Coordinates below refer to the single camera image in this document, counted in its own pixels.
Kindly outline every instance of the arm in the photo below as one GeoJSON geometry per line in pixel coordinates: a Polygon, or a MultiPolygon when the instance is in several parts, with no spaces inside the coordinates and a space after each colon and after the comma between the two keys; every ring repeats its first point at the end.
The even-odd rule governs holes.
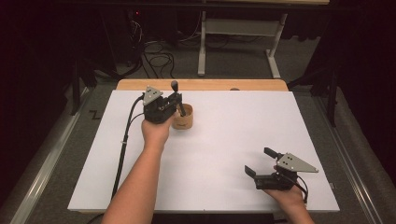
{"type": "Polygon", "coordinates": [[[163,124],[142,122],[143,151],[108,206],[102,223],[150,223],[157,197],[161,155],[173,116],[163,124]]]}
{"type": "Polygon", "coordinates": [[[279,203],[280,208],[286,213],[291,223],[314,223],[306,210],[303,195],[296,186],[293,186],[290,190],[265,189],[264,192],[269,194],[279,203]]]}

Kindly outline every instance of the silver gripper plate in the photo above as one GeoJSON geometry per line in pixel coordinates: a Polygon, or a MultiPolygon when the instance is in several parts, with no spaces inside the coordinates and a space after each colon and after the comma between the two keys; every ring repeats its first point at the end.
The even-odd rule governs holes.
{"type": "Polygon", "coordinates": [[[277,165],[294,172],[317,173],[319,170],[291,153],[286,153],[277,165]]]}
{"type": "Polygon", "coordinates": [[[162,91],[159,91],[150,86],[146,87],[145,97],[143,98],[143,105],[148,105],[149,103],[155,101],[158,97],[163,94],[162,91]]]}

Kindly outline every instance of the gray floor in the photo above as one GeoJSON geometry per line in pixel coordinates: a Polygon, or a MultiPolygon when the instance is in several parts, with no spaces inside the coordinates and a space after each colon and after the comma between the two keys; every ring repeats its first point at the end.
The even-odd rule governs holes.
{"type": "MultiPolygon", "coordinates": [[[[271,78],[263,54],[263,50],[271,45],[271,41],[264,38],[249,42],[251,37],[233,38],[237,41],[231,41],[220,49],[217,47],[223,44],[221,40],[210,41],[209,46],[213,48],[207,49],[204,78],[271,78]]],[[[276,52],[276,61],[280,75],[286,82],[303,74],[317,43],[317,40],[299,42],[296,38],[281,41],[276,52]]],[[[159,46],[151,46],[148,50],[154,51],[157,48],[159,46]]],[[[174,54],[175,78],[198,78],[197,45],[180,45],[177,49],[164,46],[164,50],[174,54]]],[[[169,71],[169,67],[164,69],[163,76],[169,77],[169,71]]],[[[146,75],[143,69],[130,76],[144,77],[146,75]]],[[[99,119],[92,119],[90,111],[96,110],[97,117],[101,117],[109,95],[116,85],[115,81],[99,79],[98,86],[86,94],[87,101],[80,109],[79,118],[68,135],[60,159],[26,223],[87,223],[95,216],[70,212],[66,207],[100,123],[99,119]]],[[[312,214],[313,219],[317,223],[396,223],[395,188],[361,133],[342,92],[338,91],[337,95],[337,127],[332,128],[323,118],[323,102],[326,99],[311,97],[308,88],[297,87],[293,92],[341,208],[339,213],[312,214]]],[[[0,223],[10,223],[14,218],[42,164],[57,144],[59,136],[64,134],[64,128],[71,119],[70,103],[2,207],[0,223]]]]}

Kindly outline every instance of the white table surface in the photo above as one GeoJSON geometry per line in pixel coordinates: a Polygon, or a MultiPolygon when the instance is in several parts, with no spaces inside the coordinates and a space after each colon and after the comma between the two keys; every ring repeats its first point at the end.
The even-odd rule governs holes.
{"type": "MultiPolygon", "coordinates": [[[[164,91],[163,96],[171,92],[164,91]]],[[[183,91],[183,103],[194,109],[187,131],[171,128],[162,157],[157,213],[271,213],[275,201],[245,174],[270,175],[275,159],[265,147],[290,152],[319,169],[299,173],[309,187],[309,211],[339,211],[330,185],[292,92],[183,91]]],[[[120,158],[121,141],[134,100],[142,91],[113,91],[68,209],[105,211],[120,158]]],[[[134,115],[143,111],[138,103],[134,115]]],[[[120,182],[143,148],[143,116],[129,131],[120,182]]]]}

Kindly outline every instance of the table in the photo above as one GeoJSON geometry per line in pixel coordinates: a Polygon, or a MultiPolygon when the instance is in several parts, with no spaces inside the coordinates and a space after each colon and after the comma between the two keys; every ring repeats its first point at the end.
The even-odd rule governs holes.
{"type": "MultiPolygon", "coordinates": [[[[260,3],[260,4],[284,4],[284,5],[328,5],[329,0],[220,0],[218,2],[242,2],[242,3],[260,3]]],[[[201,19],[201,47],[198,58],[198,76],[205,75],[205,37],[206,34],[224,34],[224,35],[263,35],[274,38],[271,49],[265,51],[268,63],[270,65],[273,78],[280,78],[277,69],[275,53],[276,48],[282,35],[283,27],[286,23],[287,13],[282,13],[279,21],[246,21],[246,20],[224,20],[209,19],[206,12],[202,12],[201,19]]]]}
{"type": "MultiPolygon", "coordinates": [[[[131,105],[147,85],[162,89],[164,96],[169,95],[170,82],[170,79],[129,79],[119,83],[109,99],[69,210],[106,210],[131,105]]],[[[181,79],[178,82],[183,102],[194,107],[194,124],[187,131],[170,131],[162,158],[156,213],[278,210],[274,200],[256,190],[253,180],[244,172],[244,165],[258,174],[269,175],[274,171],[275,160],[263,154],[264,147],[283,153],[287,150],[319,169],[318,174],[299,174],[309,187],[309,211],[339,211],[294,96],[282,80],[181,79]],[[241,91],[227,91],[232,88],[241,91]]],[[[136,110],[141,111],[142,107],[138,104],[136,110]]],[[[120,181],[143,148],[142,118],[139,118],[131,126],[120,181]]]]}

